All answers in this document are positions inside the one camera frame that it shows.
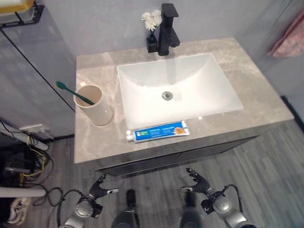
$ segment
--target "toothpaste cap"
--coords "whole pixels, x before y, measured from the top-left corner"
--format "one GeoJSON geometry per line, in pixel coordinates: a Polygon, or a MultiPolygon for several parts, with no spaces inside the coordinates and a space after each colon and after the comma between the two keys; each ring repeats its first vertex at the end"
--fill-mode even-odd
{"type": "Polygon", "coordinates": [[[128,141],[133,141],[133,135],[127,135],[126,136],[126,139],[128,140],[128,141]]]}

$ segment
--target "gray wood floor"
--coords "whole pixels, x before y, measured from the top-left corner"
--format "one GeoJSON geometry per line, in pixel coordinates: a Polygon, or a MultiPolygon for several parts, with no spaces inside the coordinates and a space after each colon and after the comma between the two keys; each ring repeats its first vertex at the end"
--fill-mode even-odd
{"type": "MultiPolygon", "coordinates": [[[[86,193],[100,173],[88,165],[73,164],[74,139],[53,143],[50,155],[55,168],[45,183],[48,188],[59,186],[64,191],[76,188],[86,193]]],[[[125,208],[125,192],[136,190],[138,214],[142,228],[178,228],[184,195],[179,188],[191,185],[185,168],[192,167],[220,190],[224,185],[238,185],[244,213],[259,228],[304,227],[304,135],[295,122],[283,123],[264,135],[226,153],[203,160],[154,171],[130,178],[107,177],[105,188],[117,187],[120,193],[99,200],[104,206],[98,219],[89,219],[88,228],[110,228],[115,214],[125,208]]],[[[237,204],[233,190],[227,196],[237,204]]],[[[62,220],[71,213],[78,200],[72,193],[64,203],[62,220]]],[[[198,205],[203,195],[197,195],[198,205]]],[[[210,228],[224,228],[216,214],[202,218],[210,228]]],[[[48,203],[31,207],[25,224],[20,228],[56,227],[56,213],[48,203]]]]}

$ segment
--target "vanity cabinet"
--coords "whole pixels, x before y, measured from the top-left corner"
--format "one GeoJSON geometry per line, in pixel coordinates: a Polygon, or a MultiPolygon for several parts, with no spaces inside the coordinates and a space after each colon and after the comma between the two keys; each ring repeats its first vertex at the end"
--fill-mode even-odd
{"type": "Polygon", "coordinates": [[[129,162],[122,165],[107,167],[105,169],[99,169],[99,171],[114,176],[134,174],[142,171],[152,170],[155,168],[165,167],[168,165],[178,164],[181,162],[199,160],[200,158],[205,156],[223,153],[253,138],[255,137],[240,139],[232,142],[221,143],[213,146],[173,153],[165,156],[154,157],[140,161],[129,162]]]}

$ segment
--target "rectangular sink basin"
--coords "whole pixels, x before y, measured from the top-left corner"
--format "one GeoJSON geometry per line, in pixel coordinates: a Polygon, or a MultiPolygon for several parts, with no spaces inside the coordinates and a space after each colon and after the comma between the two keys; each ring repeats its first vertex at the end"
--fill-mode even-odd
{"type": "Polygon", "coordinates": [[[212,54],[117,67],[130,130],[243,109],[212,54]]]}

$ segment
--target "beige cup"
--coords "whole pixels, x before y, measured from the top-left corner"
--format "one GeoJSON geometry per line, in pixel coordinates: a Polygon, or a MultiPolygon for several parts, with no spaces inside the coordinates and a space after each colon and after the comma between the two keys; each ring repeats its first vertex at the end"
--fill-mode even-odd
{"type": "Polygon", "coordinates": [[[89,105],[79,97],[74,96],[75,104],[84,111],[87,117],[98,126],[106,125],[113,117],[113,111],[106,101],[106,97],[96,85],[85,85],[78,90],[76,93],[84,96],[94,102],[94,105],[89,105]]]}

